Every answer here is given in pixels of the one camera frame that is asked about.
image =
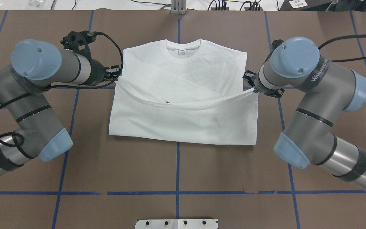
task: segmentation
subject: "robotic arm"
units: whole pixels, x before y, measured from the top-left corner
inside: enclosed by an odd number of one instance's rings
[[[343,111],[356,111],[366,102],[366,78],[320,55],[307,38],[276,40],[273,46],[259,72],[247,71],[244,78],[255,92],[276,98],[286,85],[306,93],[275,154],[300,169],[317,165],[366,190],[366,151],[330,133]]]
[[[118,66],[106,68],[91,58],[88,44],[96,35],[104,34],[71,32],[61,41],[65,50],[32,39],[16,45],[12,63],[0,70],[0,106],[6,105],[19,129],[0,136],[0,175],[36,157],[49,161],[72,147],[69,134],[42,93],[58,87],[51,86],[53,82],[93,86],[117,80]]]

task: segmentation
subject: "white shirt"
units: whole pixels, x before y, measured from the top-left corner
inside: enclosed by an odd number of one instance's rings
[[[199,39],[124,50],[110,135],[207,144],[256,143],[257,94],[243,92],[247,54]]]

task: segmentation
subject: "white metal plate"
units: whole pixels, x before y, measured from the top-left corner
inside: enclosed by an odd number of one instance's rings
[[[139,220],[135,224],[135,229],[218,229],[218,220],[215,219]]]

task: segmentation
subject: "table surface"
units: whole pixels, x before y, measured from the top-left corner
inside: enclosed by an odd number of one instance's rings
[[[189,10],[0,10],[0,69],[23,39],[59,41],[70,31],[102,31],[121,49],[161,39],[202,38],[248,53],[257,71],[270,43],[295,36],[317,45],[366,34],[366,13]],[[104,37],[90,45],[105,66],[120,64]],[[323,48],[330,59],[366,55],[366,39]],[[366,77],[366,60],[340,63]],[[114,85],[52,89],[46,98],[74,146],[49,162],[34,159],[0,177],[0,228],[134,228],[139,219],[218,219],[231,228],[366,228],[366,193],[313,165],[289,166],[273,153],[303,94],[259,96],[257,144],[203,145],[108,135]],[[17,129],[7,110],[0,133]],[[344,113],[335,135],[366,149],[366,104]]]

